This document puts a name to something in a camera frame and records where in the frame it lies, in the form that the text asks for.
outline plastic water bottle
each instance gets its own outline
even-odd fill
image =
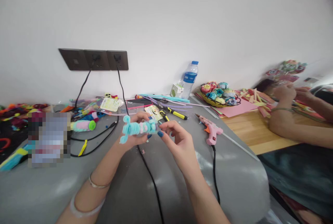
[[[182,98],[187,99],[190,96],[192,91],[193,84],[195,82],[195,78],[198,75],[198,61],[192,61],[192,63],[187,67],[185,71],[185,76],[181,85],[184,88]]]

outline small box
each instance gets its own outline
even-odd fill
[[[184,88],[181,85],[174,83],[172,85],[172,89],[171,89],[170,95],[172,97],[179,97],[179,98],[181,98],[181,96],[183,94],[183,91],[184,91]]]

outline wall outlet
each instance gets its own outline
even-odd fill
[[[66,62],[69,70],[89,70],[89,64],[80,49],[59,49],[62,58]]]
[[[110,65],[105,50],[84,50],[84,55],[91,70],[110,70]]]
[[[109,59],[111,70],[117,70],[117,62],[115,58],[118,60],[119,70],[128,70],[127,51],[107,50],[106,54]]]

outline hot glue gun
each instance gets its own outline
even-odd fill
[[[209,138],[206,140],[207,144],[212,146],[216,144],[216,135],[222,134],[223,129],[217,127],[215,123],[211,122],[207,118],[204,118],[203,116],[195,114],[197,117],[199,117],[200,121],[206,125],[205,131],[209,133]]]

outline person's arm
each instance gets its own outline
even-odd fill
[[[292,101],[296,97],[296,90],[291,84],[284,85],[274,90],[274,96],[279,99],[276,108],[291,109]],[[269,128],[275,134],[294,141],[333,149],[332,128],[296,124],[292,112],[287,110],[273,111]]]
[[[191,134],[176,121],[163,123],[160,128],[162,131],[158,135],[170,149],[184,175],[198,224],[230,224],[201,173]],[[174,142],[169,137],[170,132],[175,137]]]
[[[131,118],[131,122],[140,122],[142,119],[149,120],[149,113],[139,112]],[[96,169],[91,174],[91,181],[98,186],[109,185],[116,173],[120,159],[126,151],[131,149],[133,146],[143,144],[147,141],[147,135],[142,137],[129,136],[125,144],[119,143],[120,137],[116,140],[114,145],[104,156],[102,161],[98,164]],[[103,202],[110,186],[105,188],[94,188],[90,181],[87,180],[76,194],[74,205],[75,208],[80,212],[90,212],[101,205]],[[65,208],[57,224],[68,223],[68,224],[92,224],[96,222],[97,216],[100,211],[94,215],[88,217],[78,218],[72,213],[70,204]]]
[[[333,123],[333,105],[315,97],[306,88],[295,88],[295,90],[297,93],[297,100],[304,102],[307,106],[324,117],[328,122]]]

